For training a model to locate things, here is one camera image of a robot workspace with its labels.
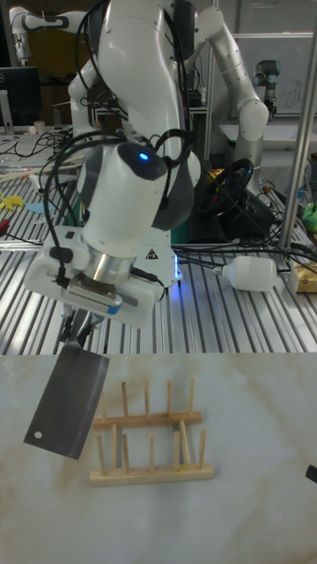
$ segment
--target yellow object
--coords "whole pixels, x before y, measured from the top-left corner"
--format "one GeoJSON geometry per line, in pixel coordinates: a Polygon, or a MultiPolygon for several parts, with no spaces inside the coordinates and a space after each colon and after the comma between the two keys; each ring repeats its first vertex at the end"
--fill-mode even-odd
{"type": "Polygon", "coordinates": [[[311,272],[298,263],[291,267],[291,285],[295,292],[317,293],[317,263],[307,263],[307,266],[310,266],[316,272],[311,272]]]}
{"type": "Polygon", "coordinates": [[[19,205],[23,207],[23,200],[20,196],[4,197],[4,194],[2,192],[0,192],[0,196],[1,196],[0,210],[5,208],[6,210],[12,211],[14,205],[19,205]]]}

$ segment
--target metal frame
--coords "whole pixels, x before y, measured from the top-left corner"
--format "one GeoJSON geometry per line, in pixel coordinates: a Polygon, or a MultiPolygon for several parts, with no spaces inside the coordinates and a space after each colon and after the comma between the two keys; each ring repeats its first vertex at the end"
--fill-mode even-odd
{"type": "Polygon", "coordinates": [[[298,209],[298,193],[301,186],[306,156],[308,153],[313,118],[317,105],[317,18],[313,32],[313,41],[308,61],[304,98],[300,113],[299,130],[296,138],[296,149],[291,168],[291,184],[284,212],[284,221],[280,237],[282,248],[289,248],[298,209]]]}

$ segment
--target aluminum workbench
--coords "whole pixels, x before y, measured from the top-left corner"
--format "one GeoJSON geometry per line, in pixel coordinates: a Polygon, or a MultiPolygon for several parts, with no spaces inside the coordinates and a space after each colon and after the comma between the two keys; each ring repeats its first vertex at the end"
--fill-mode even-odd
{"type": "MultiPolygon", "coordinates": [[[[39,201],[27,179],[0,188],[24,202],[39,201]]],[[[11,220],[11,233],[21,238],[43,239],[47,231],[44,217],[26,209],[19,209],[11,220]]],[[[299,227],[294,236],[308,241],[299,227]]],[[[1,245],[0,354],[57,353],[63,304],[23,286],[36,251],[9,239],[1,245]]],[[[294,293],[287,275],[278,278],[271,292],[252,293],[234,290],[227,279],[205,267],[183,264],[181,271],[182,281],[168,289],[147,327],[138,330],[105,320],[87,339],[86,348],[96,353],[317,351],[317,295],[294,293]]]]}

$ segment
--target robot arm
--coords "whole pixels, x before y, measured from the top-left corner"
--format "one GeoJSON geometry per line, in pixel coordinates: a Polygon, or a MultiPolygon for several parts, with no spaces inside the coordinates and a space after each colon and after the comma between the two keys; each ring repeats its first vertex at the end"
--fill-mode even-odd
{"type": "Polygon", "coordinates": [[[281,73],[281,63],[279,61],[261,61],[255,67],[253,78],[254,86],[265,86],[263,102],[269,111],[269,121],[271,122],[276,114],[276,81],[281,73]]]}
{"type": "Polygon", "coordinates": [[[215,7],[203,10],[197,18],[196,29],[196,50],[187,61],[187,68],[190,70],[203,45],[209,41],[237,112],[239,135],[234,157],[235,160],[250,159],[254,163],[254,173],[247,188],[257,195],[263,132],[269,111],[254,90],[240,49],[229,32],[221,11],[215,7]]]}
{"type": "Polygon", "coordinates": [[[68,11],[58,16],[46,16],[43,12],[40,16],[37,16],[31,11],[25,10],[25,8],[17,7],[11,8],[9,15],[17,58],[22,66],[26,66],[28,59],[32,56],[28,46],[28,33],[34,33],[48,27],[76,33],[85,12],[68,11]]]}
{"type": "MultiPolygon", "coordinates": [[[[254,92],[221,12],[206,9],[196,22],[197,50],[210,41],[236,103],[240,123],[236,156],[259,166],[268,110],[254,92]]],[[[179,225],[194,200],[191,160],[180,162],[182,138],[171,134],[184,133],[186,115],[176,63],[166,56],[166,31],[164,10],[157,2],[109,3],[97,53],[100,75],[122,100],[135,131],[148,139],[163,138],[164,143],[157,152],[126,142],[115,148],[100,145],[88,153],[77,190],[89,219],[84,228],[56,229],[68,258],[63,284],[57,281],[59,262],[52,238],[26,275],[30,290],[136,327],[148,321],[161,295],[155,279],[130,275],[140,241],[151,226],[169,230],[179,225]],[[171,161],[177,164],[167,171],[171,161]],[[168,200],[163,208],[162,196],[168,200]]],[[[84,71],[93,81],[87,65],[84,71]]],[[[75,99],[80,85],[74,83],[73,90],[70,96],[75,99]]]]}

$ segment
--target white tabletop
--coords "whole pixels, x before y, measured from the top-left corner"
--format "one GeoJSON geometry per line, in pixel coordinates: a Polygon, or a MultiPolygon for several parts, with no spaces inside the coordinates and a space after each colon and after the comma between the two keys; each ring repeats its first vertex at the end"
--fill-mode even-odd
{"type": "MultiPolygon", "coordinates": [[[[226,123],[219,125],[219,128],[231,141],[236,141],[239,133],[239,125],[235,123],[226,123]]],[[[299,128],[297,123],[280,123],[273,121],[268,123],[263,136],[264,149],[293,149],[296,144],[296,136],[299,128]]],[[[311,144],[317,143],[317,135],[312,132],[311,144]]]]}
{"type": "MultiPolygon", "coordinates": [[[[211,481],[91,488],[90,432],[79,462],[25,445],[55,357],[0,358],[1,564],[299,564],[317,562],[317,354],[113,357],[108,414],[184,409],[195,378],[203,425],[188,430],[197,460],[207,429],[211,481]]],[[[170,464],[172,428],[155,429],[155,462],[170,464]]],[[[104,448],[109,462],[109,432],[104,448]]],[[[128,431],[130,465],[148,464],[148,430],[128,431]]]]}

